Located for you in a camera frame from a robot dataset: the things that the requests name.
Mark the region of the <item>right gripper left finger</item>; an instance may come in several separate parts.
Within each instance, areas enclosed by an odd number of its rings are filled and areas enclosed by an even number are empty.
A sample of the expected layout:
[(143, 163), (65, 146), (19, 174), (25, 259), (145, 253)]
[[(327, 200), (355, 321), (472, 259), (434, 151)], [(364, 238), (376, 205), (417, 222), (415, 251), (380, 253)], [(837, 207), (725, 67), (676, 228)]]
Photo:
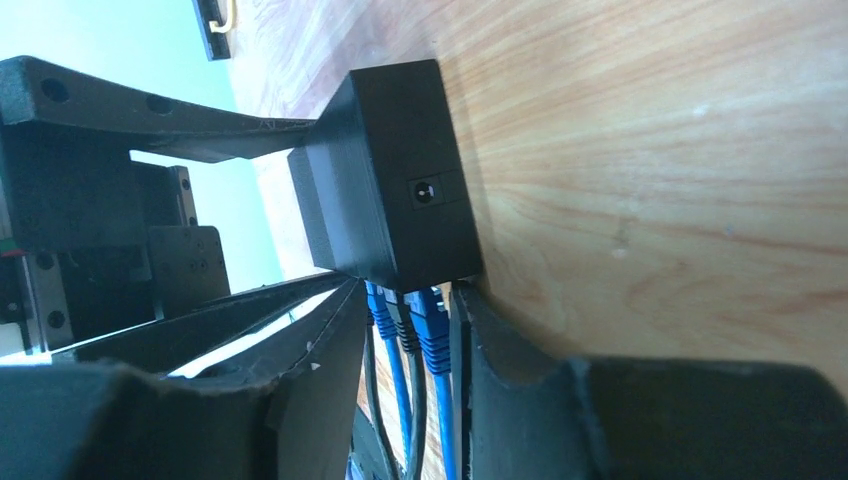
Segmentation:
[(120, 363), (1, 370), (5, 479), (340, 479), (368, 308), (355, 279), (302, 279), (308, 315), (216, 368)]

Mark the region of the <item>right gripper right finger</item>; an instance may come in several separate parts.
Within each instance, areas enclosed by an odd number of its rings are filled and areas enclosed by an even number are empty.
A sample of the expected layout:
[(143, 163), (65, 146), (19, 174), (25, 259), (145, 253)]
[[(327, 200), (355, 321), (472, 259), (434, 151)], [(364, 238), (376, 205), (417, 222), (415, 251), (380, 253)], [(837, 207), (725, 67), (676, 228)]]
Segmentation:
[(773, 362), (555, 359), (451, 291), (464, 479), (843, 479), (847, 403)]

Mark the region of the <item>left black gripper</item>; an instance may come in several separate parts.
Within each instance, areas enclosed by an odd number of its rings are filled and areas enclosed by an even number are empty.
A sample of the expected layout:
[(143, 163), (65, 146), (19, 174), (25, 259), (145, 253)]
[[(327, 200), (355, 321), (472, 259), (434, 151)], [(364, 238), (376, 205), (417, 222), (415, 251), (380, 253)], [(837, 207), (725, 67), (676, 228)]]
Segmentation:
[(1, 124), (3, 355), (161, 320), (53, 361), (170, 373), (349, 279), (324, 272), (222, 298), (220, 235), (199, 223), (189, 171), (130, 157), (253, 159), (303, 145), (310, 119), (211, 108), (17, 56), (1, 63)]

